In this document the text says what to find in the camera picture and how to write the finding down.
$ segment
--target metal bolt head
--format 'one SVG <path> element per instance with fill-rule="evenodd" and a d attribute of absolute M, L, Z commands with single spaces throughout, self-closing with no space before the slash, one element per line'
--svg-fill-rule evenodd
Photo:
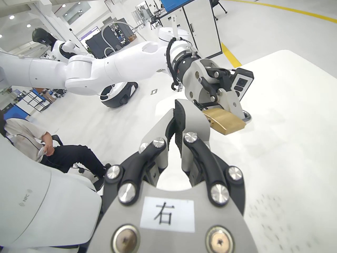
<path fill-rule="evenodd" d="M 231 166 L 228 169 L 228 173 L 230 174 L 231 178 L 235 181 L 242 179 L 242 172 L 238 167 Z"/>
<path fill-rule="evenodd" d="M 148 143 L 142 143 L 139 147 L 138 152 L 142 153 L 147 148 L 147 146 L 148 146 Z"/>
<path fill-rule="evenodd" d="M 165 145 L 165 140 L 161 137 L 157 137 L 152 143 L 156 148 L 161 148 Z"/>
<path fill-rule="evenodd" d="M 216 226 L 206 235 L 206 247 L 209 253 L 232 253 L 233 239 L 226 229 Z"/>
<path fill-rule="evenodd" d="M 123 184 L 118 191 L 118 199 L 121 203 L 129 203 L 135 196 L 136 188 L 130 182 Z"/>
<path fill-rule="evenodd" d="M 225 186 L 217 183 L 211 188 L 211 197 L 217 204 L 225 205 L 230 198 L 230 194 Z"/>
<path fill-rule="evenodd" d="M 194 143 L 198 139 L 198 135 L 195 132 L 187 132 L 184 138 L 187 142 Z"/>
<path fill-rule="evenodd" d="M 106 177 L 108 179 L 115 179 L 119 176 L 120 172 L 121 172 L 121 169 L 119 165 L 113 165 L 107 170 Z"/>
<path fill-rule="evenodd" d="M 140 236 L 134 226 L 124 225 L 115 232 L 111 243 L 114 253 L 134 253 L 137 252 Z"/>

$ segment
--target white label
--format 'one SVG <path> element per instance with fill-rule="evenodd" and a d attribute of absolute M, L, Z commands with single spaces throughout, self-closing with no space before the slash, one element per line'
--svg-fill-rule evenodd
<path fill-rule="evenodd" d="M 141 228 L 194 233 L 194 201 L 145 197 Z"/>

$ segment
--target white table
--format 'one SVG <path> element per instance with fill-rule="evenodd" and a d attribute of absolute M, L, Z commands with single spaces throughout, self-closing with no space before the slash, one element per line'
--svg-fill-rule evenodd
<path fill-rule="evenodd" d="M 245 129 L 211 130 L 211 149 L 243 171 L 245 220 L 259 252 L 335 252 L 337 235 L 337 79 L 282 50 L 242 66 L 255 80 L 241 104 Z M 160 101 L 156 119 L 174 106 Z M 174 140 L 161 189 L 186 189 Z"/>

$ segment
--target white cabinet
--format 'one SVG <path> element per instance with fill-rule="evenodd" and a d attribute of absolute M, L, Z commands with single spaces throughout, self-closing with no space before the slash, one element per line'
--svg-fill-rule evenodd
<path fill-rule="evenodd" d="M 210 59 L 222 54 L 210 0 L 190 0 L 179 8 L 169 11 L 159 17 L 163 27 L 172 27 L 173 15 L 177 16 L 177 25 L 191 33 L 192 43 L 202 58 Z"/>

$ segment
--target white shirt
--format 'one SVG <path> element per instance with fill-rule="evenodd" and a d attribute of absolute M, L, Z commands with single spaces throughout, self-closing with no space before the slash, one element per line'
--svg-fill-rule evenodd
<path fill-rule="evenodd" d="M 25 136 L 26 138 L 18 135 L 16 137 L 16 142 L 14 142 L 14 146 L 30 159 L 37 162 L 42 160 L 42 157 L 38 156 L 38 152 L 43 145 L 37 142 L 35 138 L 42 140 L 42 136 L 47 133 L 45 129 L 26 120 L 12 118 L 6 120 L 5 130 L 9 135 L 21 134 Z"/>

